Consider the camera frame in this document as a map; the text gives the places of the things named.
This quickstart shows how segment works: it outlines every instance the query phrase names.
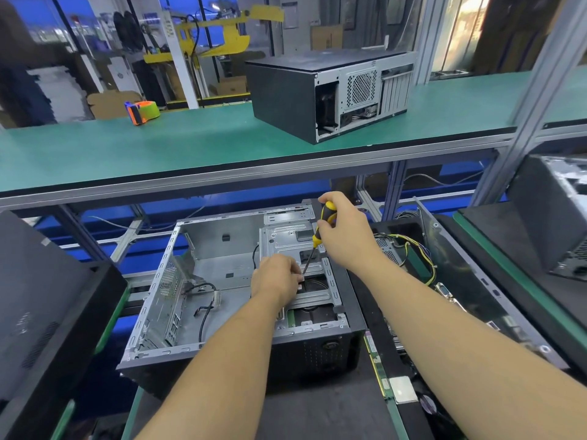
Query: hand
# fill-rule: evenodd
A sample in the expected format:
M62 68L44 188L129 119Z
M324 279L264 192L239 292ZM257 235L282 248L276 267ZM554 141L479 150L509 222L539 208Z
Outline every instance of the hand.
M277 253L263 258L253 272L251 296L268 298L275 303L275 313L288 304L297 293L297 284L304 280L296 261Z
M336 206L336 227L332 228L326 221L318 221L320 237L327 249L328 256L355 274L383 253L367 221L367 216L350 203L340 191L324 193L318 200L325 204L327 200Z

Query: screwdriver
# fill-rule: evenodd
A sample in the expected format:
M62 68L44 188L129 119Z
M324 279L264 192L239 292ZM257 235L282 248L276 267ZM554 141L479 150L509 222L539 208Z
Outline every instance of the screwdriver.
M334 205L334 202L331 201L327 201L324 206L322 207L322 213L320 213L320 219L327 221L330 225L332 225L334 227L334 220L336 219L336 206ZM314 252L316 251L316 248L322 244L322 239L320 238L320 230L316 227L316 233L314 233L314 235L312 236L312 242L314 244L314 247L312 249L312 253L310 253L310 257L308 258L308 261L306 262L306 266L304 267L304 271L302 272L302 275L306 274L306 270L308 269L308 266L310 265L310 261L312 261L312 256L314 256Z

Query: human arm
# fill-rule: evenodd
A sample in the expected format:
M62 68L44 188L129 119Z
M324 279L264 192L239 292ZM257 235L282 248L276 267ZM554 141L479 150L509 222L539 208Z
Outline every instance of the human arm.
M275 318L302 280L293 258L264 258L251 299L188 364L137 440L253 439L265 398Z
M364 214L340 192L327 253L370 289L418 371L470 440L575 440L587 433L587 388L450 304L386 258Z

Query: brown cardboard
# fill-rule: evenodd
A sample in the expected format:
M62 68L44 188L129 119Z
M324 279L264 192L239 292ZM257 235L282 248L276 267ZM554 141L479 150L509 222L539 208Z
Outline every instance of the brown cardboard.
M310 34L312 50L342 49L342 24L312 26Z
M127 117L128 113L124 102L140 102L142 100L143 97L134 91L104 91L87 96L90 110L98 120Z
M216 91L218 95L235 95L245 94L247 92L246 89L246 76L238 75L229 78L221 77Z

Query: person's left hand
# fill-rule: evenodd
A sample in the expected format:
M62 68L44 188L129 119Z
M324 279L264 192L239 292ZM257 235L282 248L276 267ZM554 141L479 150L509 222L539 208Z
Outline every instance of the person's left hand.
M296 261L290 256L276 253L263 258L259 268L253 272L251 296L263 296L281 309L297 292L297 284L304 280Z

